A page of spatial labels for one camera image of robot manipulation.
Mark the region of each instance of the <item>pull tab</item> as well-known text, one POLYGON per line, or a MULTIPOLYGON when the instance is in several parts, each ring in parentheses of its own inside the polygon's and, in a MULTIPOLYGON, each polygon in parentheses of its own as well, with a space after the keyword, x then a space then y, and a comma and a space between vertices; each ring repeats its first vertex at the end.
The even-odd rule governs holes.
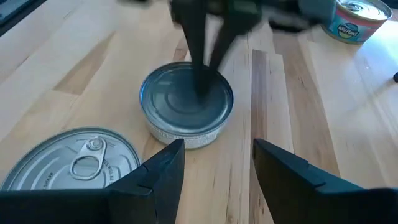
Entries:
POLYGON ((87 140, 87 142, 80 149, 80 152, 77 154, 77 156, 70 164, 69 168, 70 175, 76 180, 94 179, 99 174, 99 172, 101 172, 102 163, 105 156, 105 150, 106 150, 106 141, 103 138, 96 136, 87 140), (98 162, 97 170, 89 176, 78 175, 75 172, 75 165, 77 161, 84 158, 93 158, 98 162))

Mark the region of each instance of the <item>tin can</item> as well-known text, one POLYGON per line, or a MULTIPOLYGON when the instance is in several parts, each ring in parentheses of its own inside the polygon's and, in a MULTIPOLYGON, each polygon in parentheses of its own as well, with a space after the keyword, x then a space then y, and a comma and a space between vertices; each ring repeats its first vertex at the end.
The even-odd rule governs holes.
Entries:
POLYGON ((348 44, 362 44, 392 16, 380 0, 337 0, 334 19, 322 26, 333 38, 348 44))
POLYGON ((149 131, 159 141, 184 139, 185 148, 194 149, 213 142, 223 129, 233 107, 227 80, 217 72, 208 96, 201 100, 193 85, 190 62, 164 65, 144 80, 141 108, 149 131))
POLYGON ((78 128, 53 136, 28 152, 1 190, 99 189, 139 167, 135 149, 103 128, 78 128))

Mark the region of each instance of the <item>wooden countertop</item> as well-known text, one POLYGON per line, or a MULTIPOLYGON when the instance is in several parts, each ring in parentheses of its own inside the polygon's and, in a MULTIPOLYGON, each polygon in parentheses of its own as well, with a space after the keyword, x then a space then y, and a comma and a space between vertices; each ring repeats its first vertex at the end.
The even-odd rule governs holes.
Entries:
MULTIPOLYGON (((219 22, 209 22, 208 40, 219 22)), ((187 151, 177 223, 272 223, 251 167, 264 138, 363 187, 398 186, 398 22, 364 45, 316 28, 273 34, 266 23, 238 40, 222 74, 233 87, 229 123, 187 151)), ((0 37, 0 179, 30 149, 80 126, 113 129, 142 160, 163 145, 139 106, 143 79, 189 58, 164 2, 48 0, 0 37)))

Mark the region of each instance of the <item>metal can lid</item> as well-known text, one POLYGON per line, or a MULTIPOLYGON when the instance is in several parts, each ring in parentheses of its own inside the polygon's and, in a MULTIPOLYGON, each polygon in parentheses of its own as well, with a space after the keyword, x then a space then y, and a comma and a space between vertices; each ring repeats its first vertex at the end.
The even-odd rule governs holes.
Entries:
POLYGON ((104 188, 139 167, 131 144, 102 128, 78 128, 53 136, 28 152, 1 190, 104 188))
POLYGON ((366 19, 385 21, 392 15, 391 9, 378 0, 337 0, 347 11, 366 19))
POLYGON ((140 90, 141 107, 148 121, 180 136, 206 134, 220 127, 232 110, 229 83, 217 72, 208 97, 201 101, 193 84, 190 62, 170 63, 152 72, 140 90))

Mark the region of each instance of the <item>open can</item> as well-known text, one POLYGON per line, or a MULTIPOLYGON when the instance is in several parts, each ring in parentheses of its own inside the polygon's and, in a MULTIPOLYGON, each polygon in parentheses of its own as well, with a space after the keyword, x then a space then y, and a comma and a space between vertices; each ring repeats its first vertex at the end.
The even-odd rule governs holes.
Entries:
POLYGON ((186 149, 203 147, 226 124, 234 100, 227 80, 217 72, 208 95, 199 99, 194 79, 190 62, 175 62, 153 71, 141 85, 141 108, 149 131, 159 141, 184 139, 186 149))

